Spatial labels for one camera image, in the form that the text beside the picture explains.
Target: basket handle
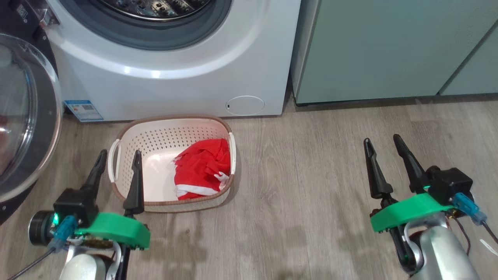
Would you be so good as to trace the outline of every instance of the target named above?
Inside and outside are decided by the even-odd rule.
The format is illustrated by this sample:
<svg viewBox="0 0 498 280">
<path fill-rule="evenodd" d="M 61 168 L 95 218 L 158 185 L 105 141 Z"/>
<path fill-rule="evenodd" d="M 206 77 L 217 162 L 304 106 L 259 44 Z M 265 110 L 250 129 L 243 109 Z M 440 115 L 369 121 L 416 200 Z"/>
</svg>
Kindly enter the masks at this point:
<svg viewBox="0 0 498 280">
<path fill-rule="evenodd" d="M 230 136 L 230 158 L 232 159 L 231 165 L 230 165 L 230 175 L 235 175 L 235 167 L 237 164 L 237 147 L 235 146 L 235 137 L 233 133 L 228 133 Z"/>
<path fill-rule="evenodd" d="M 109 149 L 109 158 L 107 159 L 107 173 L 109 175 L 109 180 L 114 183 L 118 179 L 120 157 L 121 157 L 121 145 L 119 145 L 120 140 L 116 139 Z M 114 154 L 116 153 L 116 147 L 118 147 L 118 157 L 116 159 L 116 169 L 113 166 Z"/>
</svg>

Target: white plastic basket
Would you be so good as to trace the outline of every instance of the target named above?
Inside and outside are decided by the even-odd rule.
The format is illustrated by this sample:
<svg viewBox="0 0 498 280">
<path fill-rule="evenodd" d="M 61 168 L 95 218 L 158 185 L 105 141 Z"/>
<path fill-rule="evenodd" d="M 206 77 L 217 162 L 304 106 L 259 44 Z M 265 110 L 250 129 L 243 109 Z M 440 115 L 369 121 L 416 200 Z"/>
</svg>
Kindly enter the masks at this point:
<svg viewBox="0 0 498 280">
<path fill-rule="evenodd" d="M 231 170 L 227 185 L 214 195 L 178 200 L 174 191 L 173 159 L 197 141 L 219 138 L 226 139 L 230 147 Z M 146 211 L 172 213 L 207 209 L 220 205 L 230 192 L 237 162 L 235 138 L 228 124 L 219 118 L 170 116 L 138 120 L 125 127 L 111 146 L 107 162 L 111 185 L 122 201 L 128 195 L 133 177 L 131 163 L 136 150 L 142 152 Z"/>
</svg>

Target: washing machine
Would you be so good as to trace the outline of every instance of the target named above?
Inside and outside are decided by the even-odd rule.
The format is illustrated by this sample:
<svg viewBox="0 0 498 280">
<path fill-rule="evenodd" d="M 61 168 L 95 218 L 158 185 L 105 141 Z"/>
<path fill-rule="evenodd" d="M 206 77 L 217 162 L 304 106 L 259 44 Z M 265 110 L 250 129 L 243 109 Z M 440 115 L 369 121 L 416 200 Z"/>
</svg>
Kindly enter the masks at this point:
<svg viewBox="0 0 498 280">
<path fill-rule="evenodd" d="M 62 99 L 82 122 L 282 112 L 300 0 L 46 1 Z"/>
</svg>

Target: sticker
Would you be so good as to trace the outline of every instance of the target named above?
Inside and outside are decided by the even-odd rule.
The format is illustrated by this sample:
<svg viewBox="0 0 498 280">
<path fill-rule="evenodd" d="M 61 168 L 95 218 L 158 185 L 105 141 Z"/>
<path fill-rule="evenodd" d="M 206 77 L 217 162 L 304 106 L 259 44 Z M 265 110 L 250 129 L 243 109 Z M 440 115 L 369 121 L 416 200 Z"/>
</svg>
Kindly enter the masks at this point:
<svg viewBox="0 0 498 280">
<path fill-rule="evenodd" d="M 80 122 L 95 122 L 104 120 L 90 100 L 66 100 L 64 103 L 80 120 Z"/>
<path fill-rule="evenodd" d="M 28 12 L 26 11 L 26 8 L 23 5 L 19 5 L 19 7 L 17 7 L 16 11 L 22 17 L 22 19 L 26 20 L 26 16 L 28 15 Z"/>
<path fill-rule="evenodd" d="M 493 254 L 497 255 L 498 256 L 498 253 L 484 240 L 481 239 L 481 243 L 484 244 L 484 246 L 486 246 L 486 248 Z"/>
</svg>

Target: red cloth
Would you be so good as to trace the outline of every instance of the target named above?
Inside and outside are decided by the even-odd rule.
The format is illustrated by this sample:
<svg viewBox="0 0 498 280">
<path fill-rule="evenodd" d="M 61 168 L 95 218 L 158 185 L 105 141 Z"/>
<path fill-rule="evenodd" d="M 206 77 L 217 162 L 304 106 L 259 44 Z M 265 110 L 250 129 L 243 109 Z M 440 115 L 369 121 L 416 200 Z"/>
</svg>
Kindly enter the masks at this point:
<svg viewBox="0 0 498 280">
<path fill-rule="evenodd" d="M 176 195 L 179 200 L 220 191 L 230 175 L 230 149 L 225 139 L 194 143 L 175 158 Z"/>
</svg>

